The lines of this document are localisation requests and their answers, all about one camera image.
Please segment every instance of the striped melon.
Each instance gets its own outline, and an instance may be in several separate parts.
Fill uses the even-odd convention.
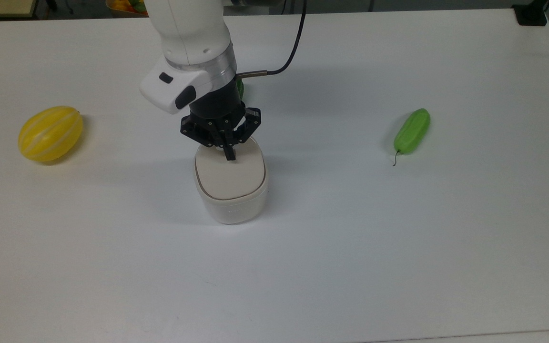
[[[82,116],[73,107],[57,106],[29,119],[18,135],[18,150],[33,161],[52,161],[74,146],[82,133]]]

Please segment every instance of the black cable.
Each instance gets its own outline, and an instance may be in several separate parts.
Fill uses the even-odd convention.
[[[306,3],[308,0],[304,0],[302,5],[302,16],[300,17],[300,25],[298,26],[298,34],[296,35],[296,42],[294,43],[294,48],[292,49],[292,54],[289,55],[289,58],[287,59],[285,65],[283,67],[266,72],[266,75],[276,75],[280,72],[284,71],[289,67],[289,65],[292,63],[292,60],[294,59],[294,55],[296,55],[296,50],[298,49],[298,44],[300,43],[300,36],[302,35],[302,28],[305,26],[305,18],[306,18]]]
[[[255,78],[255,76],[266,76],[266,75],[277,75],[280,72],[284,71],[289,67],[289,65],[292,63],[292,60],[294,59],[294,55],[296,55],[296,50],[298,49],[298,44],[300,43],[300,37],[302,35],[302,28],[305,26],[305,18],[306,18],[306,3],[307,0],[304,0],[302,5],[302,15],[300,17],[300,24],[298,26],[298,34],[296,35],[296,42],[294,43],[294,48],[292,49],[292,53],[289,55],[289,58],[287,59],[285,65],[283,67],[277,69],[277,70],[256,70],[256,71],[246,71],[246,72],[240,72],[236,74],[236,79],[246,79],[246,78]]]

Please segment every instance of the white container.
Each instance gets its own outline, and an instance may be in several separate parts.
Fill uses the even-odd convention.
[[[201,145],[194,159],[194,181],[209,214],[218,222],[236,224],[256,217],[266,203],[268,169],[253,138],[236,147],[236,160]]]

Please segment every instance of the toy cucumber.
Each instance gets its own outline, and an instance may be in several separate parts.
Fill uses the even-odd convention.
[[[397,164],[397,154],[410,154],[418,147],[430,123],[431,116],[426,109],[418,109],[408,117],[395,136],[393,143],[396,151],[394,166]]]

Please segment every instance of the green vegetable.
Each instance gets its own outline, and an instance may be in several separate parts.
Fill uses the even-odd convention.
[[[135,9],[135,11],[141,13],[144,11],[147,11],[145,4],[141,2],[140,0],[128,0],[129,4],[131,4],[132,8]]]
[[[395,156],[413,152],[423,140],[430,123],[431,117],[426,109],[414,111],[395,136],[393,143]]]
[[[243,93],[244,93],[244,85],[243,85],[243,79],[237,80],[237,89],[238,89],[238,95],[240,95],[240,99],[243,99]]]
[[[132,8],[134,8],[135,11],[137,11],[137,12],[139,12],[139,13],[145,12],[145,11],[148,10],[148,9],[146,8],[146,6],[145,6],[145,3],[143,3],[143,2],[139,2],[139,3],[135,4],[135,5],[133,5]]]

